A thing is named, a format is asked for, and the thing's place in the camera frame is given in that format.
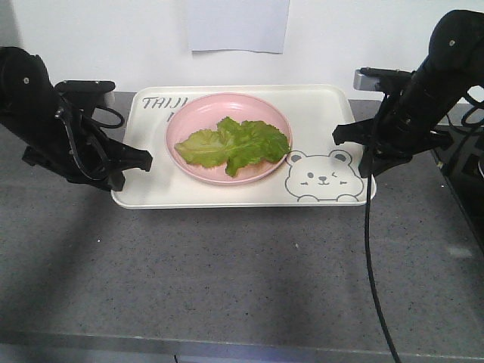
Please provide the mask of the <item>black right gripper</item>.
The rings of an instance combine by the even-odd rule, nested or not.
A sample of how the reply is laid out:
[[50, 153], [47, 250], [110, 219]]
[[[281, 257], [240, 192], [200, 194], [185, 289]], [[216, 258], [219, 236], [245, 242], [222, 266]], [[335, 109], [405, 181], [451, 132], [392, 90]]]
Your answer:
[[[454, 75], [420, 67], [413, 73], [384, 70], [381, 92], [389, 95], [377, 124], [375, 155], [363, 155], [358, 170], [362, 178], [378, 176], [393, 167], [409, 163], [415, 154], [436, 147], [449, 148], [448, 132], [435, 130], [454, 106]], [[338, 125], [333, 133], [335, 145], [346, 142], [369, 146], [373, 119]]]

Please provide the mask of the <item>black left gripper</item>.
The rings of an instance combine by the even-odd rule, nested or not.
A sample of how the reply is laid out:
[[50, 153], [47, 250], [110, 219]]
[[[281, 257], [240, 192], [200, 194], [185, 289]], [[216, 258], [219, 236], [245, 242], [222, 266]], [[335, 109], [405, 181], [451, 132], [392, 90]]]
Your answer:
[[66, 141], [58, 144], [56, 152], [29, 146], [22, 160], [68, 182], [112, 191], [123, 190], [126, 179], [121, 171], [138, 168], [149, 172], [153, 157], [147, 150], [111, 140], [102, 131], [118, 129], [125, 122], [119, 112], [108, 106], [108, 95], [115, 87], [113, 81], [107, 80], [59, 82], [54, 89], [61, 103], [54, 119], [65, 132]]

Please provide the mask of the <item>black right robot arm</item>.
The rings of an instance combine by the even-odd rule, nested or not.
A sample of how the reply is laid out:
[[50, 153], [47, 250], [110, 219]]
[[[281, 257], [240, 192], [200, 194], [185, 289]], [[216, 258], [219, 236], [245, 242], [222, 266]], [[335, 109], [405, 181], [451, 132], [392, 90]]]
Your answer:
[[385, 95], [377, 114], [364, 121], [337, 126], [335, 144], [364, 146], [358, 170], [361, 177], [377, 176], [411, 161], [421, 152], [453, 143], [436, 125], [483, 84], [483, 15], [453, 10], [436, 25], [428, 55], [414, 72], [362, 67], [355, 71], [358, 90]]

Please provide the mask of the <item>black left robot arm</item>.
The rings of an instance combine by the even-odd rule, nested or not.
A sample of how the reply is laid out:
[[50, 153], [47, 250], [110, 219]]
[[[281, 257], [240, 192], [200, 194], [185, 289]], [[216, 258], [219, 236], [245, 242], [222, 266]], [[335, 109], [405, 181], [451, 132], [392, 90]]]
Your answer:
[[121, 191], [124, 171], [151, 168], [146, 150], [109, 138], [109, 124], [94, 119], [97, 109], [125, 119], [107, 106], [112, 81], [66, 80], [52, 85], [40, 56], [22, 48], [1, 49], [1, 124], [27, 145], [23, 161], [74, 184]]

